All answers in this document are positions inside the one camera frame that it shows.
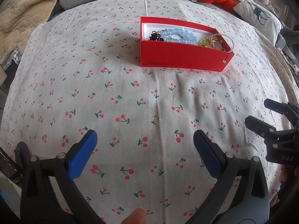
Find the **blue bead bracelet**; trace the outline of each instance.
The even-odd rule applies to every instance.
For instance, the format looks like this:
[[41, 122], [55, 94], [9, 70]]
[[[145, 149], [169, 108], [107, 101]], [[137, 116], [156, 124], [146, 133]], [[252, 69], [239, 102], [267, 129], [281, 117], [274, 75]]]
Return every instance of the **blue bead bracelet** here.
[[[178, 43], [185, 43], [185, 44], [194, 44], [197, 45], [198, 40], [196, 36], [194, 36], [193, 33], [190, 33], [188, 30], [182, 30], [182, 29], [164, 29], [158, 31], [158, 33], [161, 35], [161, 38], [163, 41], [167, 42], [178, 42]], [[178, 35], [180, 39], [174, 39], [171, 36], [172, 35]]]

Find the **cherry print fabric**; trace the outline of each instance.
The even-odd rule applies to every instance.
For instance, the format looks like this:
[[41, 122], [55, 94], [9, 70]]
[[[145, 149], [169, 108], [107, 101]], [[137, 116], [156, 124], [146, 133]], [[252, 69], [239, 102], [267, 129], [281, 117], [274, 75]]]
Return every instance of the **cherry print fabric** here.
[[[233, 37], [235, 56], [221, 73], [139, 67], [140, 16], [215, 27]], [[271, 43], [221, 9], [186, 0], [99, 0], [35, 29], [7, 98], [1, 147], [13, 158], [24, 141], [32, 155], [53, 158], [93, 129], [98, 144], [75, 183], [96, 213], [120, 223], [140, 206], [148, 223], [185, 223], [216, 182], [193, 145], [194, 131], [202, 129], [224, 152], [260, 157], [274, 196], [279, 166], [265, 160], [263, 139], [244, 120], [253, 115], [289, 129], [263, 102], [298, 105], [298, 95]]]

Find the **black hair clip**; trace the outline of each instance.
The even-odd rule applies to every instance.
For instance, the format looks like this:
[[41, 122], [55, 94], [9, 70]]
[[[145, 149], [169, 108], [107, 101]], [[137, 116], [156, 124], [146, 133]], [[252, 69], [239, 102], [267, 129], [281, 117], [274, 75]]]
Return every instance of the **black hair clip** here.
[[152, 31], [149, 40], [164, 41], [164, 40], [161, 38], [161, 34], [160, 34], [159, 32], [156, 32], [156, 31]]

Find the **light blue bead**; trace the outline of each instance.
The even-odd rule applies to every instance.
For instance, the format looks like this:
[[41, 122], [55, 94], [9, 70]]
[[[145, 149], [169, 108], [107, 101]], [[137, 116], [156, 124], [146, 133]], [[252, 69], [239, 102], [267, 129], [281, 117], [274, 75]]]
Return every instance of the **light blue bead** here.
[[183, 32], [183, 35], [184, 35], [184, 36], [188, 36], [188, 34], [189, 34], [189, 31], [188, 31], [188, 30], [185, 30], [185, 31]]

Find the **screw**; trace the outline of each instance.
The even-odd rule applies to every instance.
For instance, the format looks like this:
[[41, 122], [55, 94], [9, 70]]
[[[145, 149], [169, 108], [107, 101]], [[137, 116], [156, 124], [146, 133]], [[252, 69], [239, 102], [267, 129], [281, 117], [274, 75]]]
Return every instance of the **screw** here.
[[37, 160], [37, 156], [33, 156], [31, 157], [30, 161], [36, 161]]
[[226, 157], [228, 157], [228, 158], [233, 158], [233, 154], [232, 153], [230, 153], [230, 152], [226, 152], [225, 153], [225, 155], [226, 155]]
[[259, 161], [260, 161], [260, 159], [259, 159], [257, 156], [254, 156], [254, 157], [253, 157], [253, 160], [256, 161], [256, 162], [259, 162]]
[[61, 152], [61, 153], [59, 153], [59, 154], [57, 155], [57, 157], [58, 157], [59, 159], [64, 159], [64, 158], [65, 158], [65, 153], [64, 153], [64, 152]]

